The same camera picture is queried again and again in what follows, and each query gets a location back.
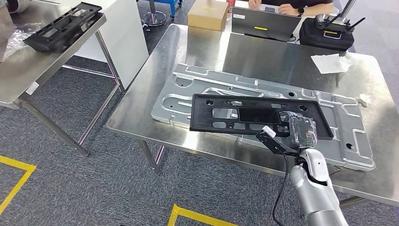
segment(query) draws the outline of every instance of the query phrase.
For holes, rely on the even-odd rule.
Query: black bag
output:
[[[316,28],[314,18],[306,18],[299,30],[301,45],[347,51],[355,41],[352,34],[325,33]]]

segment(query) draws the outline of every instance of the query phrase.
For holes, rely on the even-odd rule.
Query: yellow floor tape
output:
[[[26,170],[25,174],[21,177],[21,179],[18,181],[18,183],[15,185],[15,187],[11,190],[11,192],[7,195],[6,199],[1,203],[0,205],[0,215],[4,211],[4,209],[7,207],[7,205],[11,202],[13,197],[16,195],[16,193],[21,189],[22,185],[26,182],[26,180],[29,178],[29,176],[32,174],[32,172],[36,169],[36,166],[32,166],[17,160],[13,160],[4,156],[0,155],[0,163],[4,163],[9,166],[17,167],[22,170]]]
[[[172,213],[170,214],[169,217],[169,222],[168,222],[168,226],[175,226],[176,220],[178,216],[183,216],[186,218],[190,218],[196,221],[200,221],[202,223],[205,224],[209,224],[209,225],[215,225],[215,226],[238,226],[226,221],[222,221],[216,218],[212,218],[200,213],[196,213],[194,211],[191,210],[186,210],[183,209],[181,207],[178,207],[176,204],[173,204],[173,208],[172,208]]]

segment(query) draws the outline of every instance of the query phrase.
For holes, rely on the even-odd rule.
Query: black plastic tray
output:
[[[101,6],[80,3],[24,40],[38,52],[59,53],[70,47],[103,14]]]
[[[236,114],[217,115],[217,112]],[[317,101],[265,97],[238,97],[194,94],[190,130],[200,132],[256,135],[265,125],[277,137],[288,137],[288,122],[281,121],[280,112],[292,111],[316,122],[318,139],[331,140],[334,135]]]

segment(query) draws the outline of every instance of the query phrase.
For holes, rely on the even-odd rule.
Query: person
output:
[[[249,0],[250,8],[258,8],[261,4],[279,6],[278,12],[291,16],[316,16],[331,14],[333,0]]]

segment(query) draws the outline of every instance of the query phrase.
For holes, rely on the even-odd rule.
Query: cardboard box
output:
[[[228,8],[227,2],[196,0],[188,12],[188,25],[222,31],[226,24]]]

